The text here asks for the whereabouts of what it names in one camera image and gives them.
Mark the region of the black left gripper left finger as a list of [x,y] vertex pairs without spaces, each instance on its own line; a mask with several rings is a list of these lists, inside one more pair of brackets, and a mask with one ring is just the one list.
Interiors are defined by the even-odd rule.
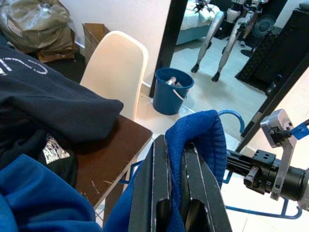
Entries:
[[164,135],[152,143],[134,180],[130,232],[165,232],[171,215],[170,161]]

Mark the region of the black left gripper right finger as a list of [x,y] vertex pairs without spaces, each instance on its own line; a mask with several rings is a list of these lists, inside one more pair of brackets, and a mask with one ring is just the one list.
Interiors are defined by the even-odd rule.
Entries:
[[231,232],[218,182],[193,143],[183,149],[188,185],[187,232]]

